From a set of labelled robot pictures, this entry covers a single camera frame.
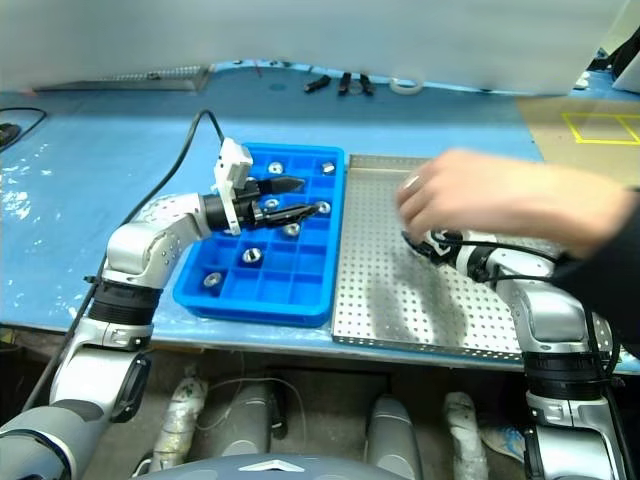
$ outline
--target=metal nut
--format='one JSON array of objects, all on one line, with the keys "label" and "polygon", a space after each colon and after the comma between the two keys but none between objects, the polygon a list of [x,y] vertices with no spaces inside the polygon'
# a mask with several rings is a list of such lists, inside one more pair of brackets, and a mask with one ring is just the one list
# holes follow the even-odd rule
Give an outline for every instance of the metal nut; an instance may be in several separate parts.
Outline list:
[{"label": "metal nut", "polygon": [[277,198],[269,198],[264,202],[264,208],[267,210],[275,210],[280,205],[280,202]]},{"label": "metal nut", "polygon": [[289,225],[282,227],[282,231],[288,237],[297,237],[300,235],[300,224],[290,223]]},{"label": "metal nut", "polygon": [[280,175],[281,173],[284,173],[284,165],[280,162],[271,162],[267,167],[267,170],[269,170],[269,173],[273,173],[274,175]]},{"label": "metal nut", "polygon": [[262,260],[262,250],[259,248],[248,248],[242,254],[244,263],[258,263],[260,260]]},{"label": "metal nut", "polygon": [[322,164],[322,173],[325,175],[333,175],[336,171],[336,166],[331,162]]},{"label": "metal nut", "polygon": [[207,288],[211,288],[218,285],[221,281],[222,281],[222,274],[220,272],[213,272],[207,275],[206,277],[204,277],[202,284]]},{"label": "metal nut", "polygon": [[331,212],[331,204],[329,204],[329,202],[321,200],[316,202],[316,207],[318,207],[318,213],[321,213],[322,215],[327,215]]}]

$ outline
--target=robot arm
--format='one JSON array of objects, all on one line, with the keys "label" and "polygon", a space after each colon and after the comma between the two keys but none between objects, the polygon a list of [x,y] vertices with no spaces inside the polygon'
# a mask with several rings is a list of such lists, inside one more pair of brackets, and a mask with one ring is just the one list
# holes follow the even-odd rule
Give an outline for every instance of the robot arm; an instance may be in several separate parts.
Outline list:
[{"label": "robot arm", "polygon": [[[592,352],[587,312],[578,300],[548,282],[553,263],[499,246],[475,232],[428,232],[411,245],[436,264],[491,282],[509,306],[522,350],[533,428],[525,431],[527,477],[535,480],[627,478],[611,408],[602,393],[600,357]],[[610,338],[608,326],[603,329]]]},{"label": "robot arm", "polygon": [[79,480],[107,426],[135,415],[151,366],[144,350],[153,315],[189,245],[214,231],[278,227],[316,212],[307,205],[263,211],[262,195],[295,190],[304,181],[249,180],[251,165],[248,151],[227,138],[215,167],[220,195],[155,199],[112,234],[93,303],[58,368],[50,404],[0,427],[3,479]]}]

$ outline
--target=floor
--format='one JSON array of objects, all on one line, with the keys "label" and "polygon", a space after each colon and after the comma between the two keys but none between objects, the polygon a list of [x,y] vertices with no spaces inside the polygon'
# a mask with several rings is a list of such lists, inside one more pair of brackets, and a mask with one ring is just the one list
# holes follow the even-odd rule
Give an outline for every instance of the floor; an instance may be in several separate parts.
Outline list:
[{"label": "floor", "polygon": [[[207,351],[200,354],[155,352],[154,366],[138,415],[129,423],[113,425],[104,435],[84,480],[128,478],[136,462],[148,452],[160,429],[169,397],[183,376],[185,367],[197,365],[211,382],[263,372],[277,373],[299,390],[308,425],[306,453],[361,460],[365,422],[373,401],[382,393],[400,399],[416,427],[425,479],[452,479],[452,442],[441,415],[444,395],[467,391],[479,411],[502,410],[518,417],[523,397],[518,375],[456,371],[443,368],[374,364],[363,361],[331,360]],[[199,421],[206,425],[219,418],[234,388],[216,390],[208,398]],[[273,440],[272,452],[300,453],[301,417],[294,397],[287,398],[289,432]],[[191,460],[211,456],[216,446],[216,429],[198,432],[190,452]],[[487,452],[492,480],[524,478],[516,461]]]}]

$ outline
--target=blue ice cube tray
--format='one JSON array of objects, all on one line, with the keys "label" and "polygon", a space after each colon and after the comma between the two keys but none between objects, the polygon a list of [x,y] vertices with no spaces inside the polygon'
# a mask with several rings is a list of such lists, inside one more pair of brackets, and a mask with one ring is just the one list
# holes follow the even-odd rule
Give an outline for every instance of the blue ice cube tray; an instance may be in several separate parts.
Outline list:
[{"label": "blue ice cube tray", "polygon": [[[282,228],[243,230],[239,236],[215,233],[194,245],[173,290],[173,298],[194,315],[226,320],[317,327],[331,316],[340,226],[344,201],[344,152],[337,148],[293,145],[246,145],[253,157],[249,173],[256,179],[274,176],[272,162],[283,175],[300,177],[304,186],[292,193],[266,196],[278,208],[328,202],[328,214],[316,213],[291,237]],[[332,173],[323,164],[332,163]],[[245,263],[250,248],[262,251],[262,261]],[[218,272],[222,279],[207,287],[204,279]]]}]

